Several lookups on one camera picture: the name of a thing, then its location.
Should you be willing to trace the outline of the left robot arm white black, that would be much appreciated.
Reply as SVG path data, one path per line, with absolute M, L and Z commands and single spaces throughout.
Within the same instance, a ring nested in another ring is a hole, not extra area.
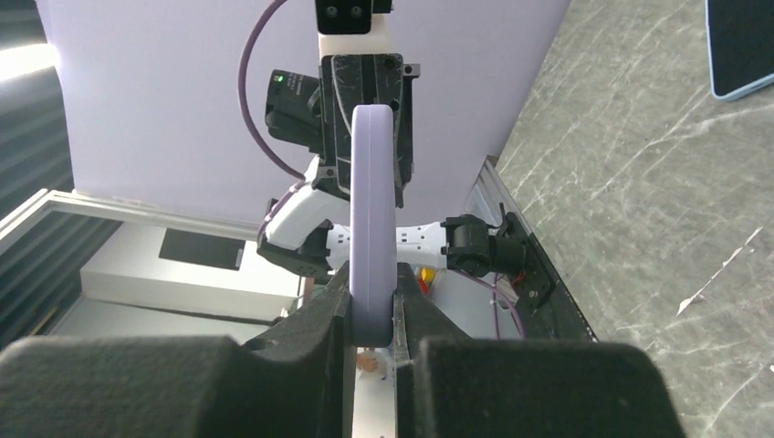
M 317 76 L 276 69 L 267 87 L 265 122 L 278 140 L 306 147 L 313 156 L 301 181 L 267 208 L 258 253 L 300 276 L 320 276 L 350 259 L 350 228 L 330 217 L 350 202 L 353 112 L 359 105 L 385 106 L 392 115 L 394 201 L 413 176 L 413 82 L 420 70 L 397 53 L 333 55 Z M 396 231 L 401 263 L 470 276 L 523 278 L 528 237 L 516 215 L 499 224 L 471 214 Z

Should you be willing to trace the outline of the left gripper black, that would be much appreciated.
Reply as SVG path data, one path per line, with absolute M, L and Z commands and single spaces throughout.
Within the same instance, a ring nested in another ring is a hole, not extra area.
M 384 119 L 390 144 L 385 152 L 394 205 L 404 207 L 404 190 L 413 177 L 414 65 L 398 53 L 328 55 L 319 68 L 321 151 L 319 189 L 348 201 L 358 164 L 356 150 L 368 142 L 356 132 L 368 111 Z

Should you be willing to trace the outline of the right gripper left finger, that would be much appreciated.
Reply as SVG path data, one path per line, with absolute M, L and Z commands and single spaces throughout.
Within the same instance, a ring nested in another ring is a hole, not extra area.
M 348 437 L 349 274 L 228 336 L 29 337 L 1 354 L 4 437 Z

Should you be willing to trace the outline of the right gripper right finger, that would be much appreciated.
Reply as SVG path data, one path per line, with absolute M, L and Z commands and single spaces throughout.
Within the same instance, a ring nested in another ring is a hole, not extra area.
M 681 437 L 664 379 L 621 343 L 474 339 L 398 267 L 400 437 Z

